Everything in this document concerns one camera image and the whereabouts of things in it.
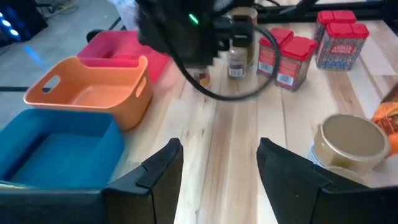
red spice container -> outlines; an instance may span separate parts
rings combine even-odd
[[[278,27],[272,28],[270,32],[275,37],[279,48],[281,48],[294,35],[293,31]],[[262,37],[259,40],[259,43],[260,52],[257,74],[261,73],[269,77],[275,64],[275,52],[272,48],[271,42],[269,42],[267,38]]]
[[[324,70],[352,69],[368,36],[369,31],[364,24],[328,24],[315,57],[317,67]]]
[[[320,43],[323,34],[325,33],[326,25],[331,22],[335,23],[355,23],[356,17],[351,10],[335,10],[335,11],[320,11],[318,12],[317,24],[313,39]]]
[[[281,50],[282,60],[275,84],[296,91],[307,77],[312,53],[317,42],[306,37],[293,37]]]

red lid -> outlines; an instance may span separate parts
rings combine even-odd
[[[355,14],[351,10],[335,10],[318,12],[318,21],[327,24],[330,22],[354,23]]]
[[[369,36],[368,28],[364,24],[338,24],[329,23],[326,31],[331,37],[337,38],[367,38]]]
[[[275,27],[270,30],[271,34],[275,37],[278,46],[280,47],[286,40],[293,37],[293,31],[285,28]],[[260,44],[272,47],[271,42],[266,37],[261,37]]]
[[[304,61],[311,57],[317,45],[315,40],[306,37],[293,37],[282,48],[282,55]]]

wooden table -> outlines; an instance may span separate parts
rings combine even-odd
[[[184,167],[175,223],[277,223],[257,170],[260,138],[306,157],[315,128],[326,116],[370,118],[398,82],[397,37],[382,21],[365,24],[371,35],[351,71],[322,71],[312,61],[307,80],[295,93],[272,85],[249,101],[215,101],[194,90],[170,63],[153,86],[155,95],[142,123],[126,133],[128,155],[120,175],[177,137],[184,146]],[[314,30],[314,24],[279,26],[305,37]],[[228,80],[222,58],[210,73],[211,90],[217,93],[236,94],[263,82],[255,68],[244,80]]]

orange package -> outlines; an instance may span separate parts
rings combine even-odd
[[[380,126],[388,136],[391,144],[389,156],[398,154],[398,84],[381,101],[372,121]]]

orange plastic basket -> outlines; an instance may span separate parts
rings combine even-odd
[[[91,68],[69,57],[30,87],[24,101],[36,108],[111,113],[119,128],[128,130],[140,122],[152,98],[147,65],[142,56],[136,68]],[[59,82],[43,92],[56,76]]]

